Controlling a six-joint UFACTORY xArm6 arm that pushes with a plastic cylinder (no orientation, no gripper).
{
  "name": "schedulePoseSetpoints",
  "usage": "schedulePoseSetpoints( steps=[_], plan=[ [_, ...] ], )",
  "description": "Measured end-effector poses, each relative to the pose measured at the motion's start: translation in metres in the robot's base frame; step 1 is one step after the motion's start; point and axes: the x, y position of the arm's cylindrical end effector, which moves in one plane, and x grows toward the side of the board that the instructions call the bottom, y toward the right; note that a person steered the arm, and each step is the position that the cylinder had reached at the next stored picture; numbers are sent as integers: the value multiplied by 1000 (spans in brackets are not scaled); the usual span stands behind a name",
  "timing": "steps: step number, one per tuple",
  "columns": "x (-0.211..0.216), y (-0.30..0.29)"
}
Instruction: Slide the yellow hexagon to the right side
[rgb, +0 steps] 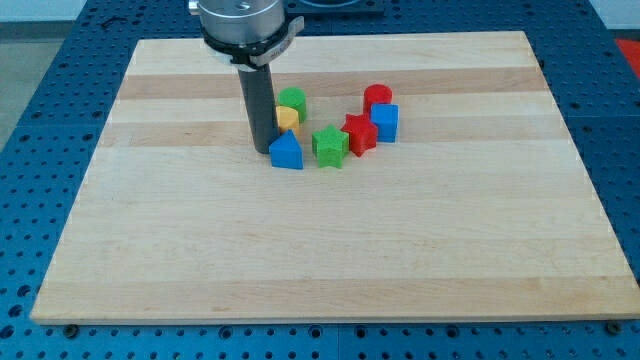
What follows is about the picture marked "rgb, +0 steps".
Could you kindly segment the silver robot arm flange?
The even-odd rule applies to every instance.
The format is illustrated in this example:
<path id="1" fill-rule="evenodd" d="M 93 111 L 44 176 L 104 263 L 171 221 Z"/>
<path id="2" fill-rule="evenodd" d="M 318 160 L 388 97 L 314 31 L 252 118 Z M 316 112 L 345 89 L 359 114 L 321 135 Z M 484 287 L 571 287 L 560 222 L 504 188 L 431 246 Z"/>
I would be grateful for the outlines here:
<path id="1" fill-rule="evenodd" d="M 221 61 L 254 71 L 280 57 L 304 29 L 302 16 L 287 14 L 282 0 L 188 0 L 205 44 Z"/>

